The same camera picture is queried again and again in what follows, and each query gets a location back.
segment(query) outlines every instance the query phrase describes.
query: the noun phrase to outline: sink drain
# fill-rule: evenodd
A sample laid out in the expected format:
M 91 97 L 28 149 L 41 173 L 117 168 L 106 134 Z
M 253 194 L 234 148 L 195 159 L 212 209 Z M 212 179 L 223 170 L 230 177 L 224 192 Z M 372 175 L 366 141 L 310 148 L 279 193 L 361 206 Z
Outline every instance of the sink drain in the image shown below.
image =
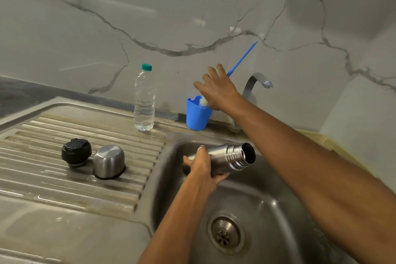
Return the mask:
M 230 213 L 213 213 L 207 222 L 207 231 L 212 244 L 224 253 L 237 253 L 245 244 L 241 223 Z

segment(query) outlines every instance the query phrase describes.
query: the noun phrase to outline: faucet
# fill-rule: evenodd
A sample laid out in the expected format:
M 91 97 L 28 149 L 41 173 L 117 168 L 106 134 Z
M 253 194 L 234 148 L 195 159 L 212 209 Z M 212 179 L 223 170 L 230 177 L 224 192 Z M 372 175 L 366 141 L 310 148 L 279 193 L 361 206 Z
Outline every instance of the faucet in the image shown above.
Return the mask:
M 246 100 L 249 100 L 250 94 L 253 90 L 256 81 L 261 83 L 261 86 L 266 89 L 272 88 L 274 86 L 272 84 L 272 81 L 270 81 L 265 75 L 263 75 L 260 72 L 255 72 L 247 80 L 244 92 L 242 93 L 242 97 L 245 98 Z M 238 132 L 241 130 L 241 127 L 233 120 L 231 125 L 229 126 L 229 129 L 231 131 Z

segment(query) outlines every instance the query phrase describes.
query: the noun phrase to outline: person's right arm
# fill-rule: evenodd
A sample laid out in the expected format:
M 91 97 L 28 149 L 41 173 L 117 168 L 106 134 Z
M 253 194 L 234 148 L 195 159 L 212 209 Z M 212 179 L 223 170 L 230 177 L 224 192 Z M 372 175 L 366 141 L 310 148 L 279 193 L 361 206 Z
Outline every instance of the person's right arm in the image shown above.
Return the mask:
M 361 264 L 396 263 L 396 195 L 363 169 L 245 100 L 218 65 L 195 87 L 234 119 L 326 235 Z

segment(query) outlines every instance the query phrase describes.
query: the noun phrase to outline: black plastic lid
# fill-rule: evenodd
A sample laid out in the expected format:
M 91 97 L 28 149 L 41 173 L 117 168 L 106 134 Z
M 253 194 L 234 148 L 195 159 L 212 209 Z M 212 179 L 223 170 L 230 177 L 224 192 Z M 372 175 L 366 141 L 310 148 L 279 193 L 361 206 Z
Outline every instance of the black plastic lid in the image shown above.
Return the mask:
M 62 147 L 62 160 L 73 168 L 83 166 L 91 154 L 91 144 L 85 139 L 72 139 Z

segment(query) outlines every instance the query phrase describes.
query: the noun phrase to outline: forearm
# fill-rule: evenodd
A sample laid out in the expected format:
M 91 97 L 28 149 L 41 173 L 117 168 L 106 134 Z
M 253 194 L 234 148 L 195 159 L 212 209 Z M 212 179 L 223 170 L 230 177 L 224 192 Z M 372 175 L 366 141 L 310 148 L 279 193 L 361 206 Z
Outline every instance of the forearm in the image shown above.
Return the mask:
M 328 236 L 362 263 L 390 263 L 386 257 L 396 243 L 394 235 L 389 236 L 391 229 L 396 232 L 392 191 L 241 96 L 225 112 L 243 128 Z M 374 237 L 381 241 L 377 252 L 370 251 Z
M 138 264 L 187 263 L 210 188 L 191 172 L 166 212 Z

